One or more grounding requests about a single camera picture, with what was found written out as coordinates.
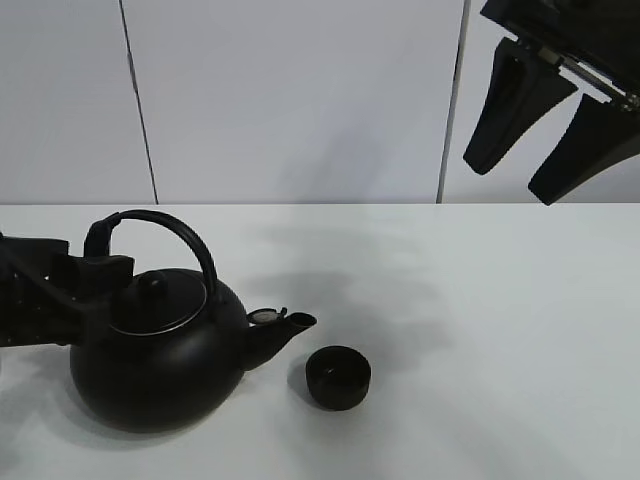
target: kettle handle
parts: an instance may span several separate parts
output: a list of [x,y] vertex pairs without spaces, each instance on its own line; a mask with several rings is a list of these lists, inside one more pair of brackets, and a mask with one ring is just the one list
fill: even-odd
[[204,285],[207,290],[207,306],[210,301],[218,298],[218,274],[211,257],[211,252],[198,234],[182,220],[164,212],[152,210],[127,210],[126,212],[116,212],[103,220],[98,220],[89,229],[87,238],[84,241],[85,257],[106,257],[109,255],[111,233],[122,220],[142,220],[155,223],[171,230],[180,237],[195,254],[202,275]]

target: kettle spout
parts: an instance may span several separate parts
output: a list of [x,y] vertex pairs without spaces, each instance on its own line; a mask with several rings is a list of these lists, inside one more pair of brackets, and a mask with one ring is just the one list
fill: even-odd
[[297,312],[272,323],[249,328],[246,333],[244,369],[253,370],[268,362],[289,340],[316,323],[315,317]]

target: white wall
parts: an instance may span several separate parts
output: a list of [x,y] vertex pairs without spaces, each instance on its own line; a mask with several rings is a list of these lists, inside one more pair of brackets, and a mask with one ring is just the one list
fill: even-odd
[[[483,4],[444,201],[534,202],[529,179],[580,94],[473,173],[462,155],[507,35]],[[160,201],[434,202],[462,5],[125,0]],[[0,203],[154,201],[118,0],[3,2],[0,62]],[[637,202],[639,180],[627,161],[564,201]]]
[[117,0],[0,3],[0,203],[152,203]]
[[[491,78],[493,54],[507,31],[480,15],[485,0],[471,0],[469,24],[447,162],[444,201],[447,203],[537,202],[529,180],[558,144],[580,102],[582,92],[604,97],[583,82],[581,87],[540,120],[487,175],[474,173],[462,156],[482,111]],[[640,162],[627,160],[591,179],[563,202],[640,202]]]
[[128,0],[159,198],[433,202],[462,0]]

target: kettle lid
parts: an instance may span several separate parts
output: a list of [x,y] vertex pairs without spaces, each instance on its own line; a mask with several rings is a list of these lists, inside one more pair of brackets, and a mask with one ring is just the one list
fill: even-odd
[[197,272],[152,270],[116,294],[111,327],[129,335],[153,335],[184,325],[204,308],[207,292]]

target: panel seam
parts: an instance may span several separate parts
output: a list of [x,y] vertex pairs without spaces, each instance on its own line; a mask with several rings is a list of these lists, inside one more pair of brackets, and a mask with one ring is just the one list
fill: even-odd
[[133,53],[131,53],[131,42],[129,40],[129,28],[127,27],[127,19],[124,13],[124,5],[122,0],[118,0],[120,5],[120,18],[122,19],[122,29],[124,31],[124,39],[127,46],[127,62],[129,63],[129,75],[131,76],[131,83],[133,86],[133,93],[136,97],[136,105],[138,107],[138,118],[140,119],[140,128],[142,130],[142,140],[144,141],[144,149],[147,155],[147,166],[149,167],[149,176],[151,178],[151,187],[153,189],[153,200],[156,205],[159,205],[158,201],[158,189],[156,187],[156,176],[153,171],[153,162],[151,161],[151,151],[149,148],[149,137],[147,136],[147,127],[144,121],[144,114],[142,113],[142,102],[140,100],[140,90],[138,88],[138,80],[136,77],[136,69],[133,63]]
[[471,0],[464,0],[464,3],[462,5],[462,18],[460,19],[460,34],[458,36],[456,65],[453,70],[453,81],[451,85],[451,99],[449,100],[449,112],[447,114],[447,126],[445,129],[444,145],[442,148],[442,159],[440,161],[440,175],[438,176],[438,192],[436,194],[436,204],[442,203],[444,197],[445,182],[447,178],[447,166],[449,162],[449,153],[451,150],[451,137],[453,135],[453,123],[456,116],[458,91],[460,89],[460,75],[462,72],[464,48],[467,40],[467,29],[469,26],[470,8]]

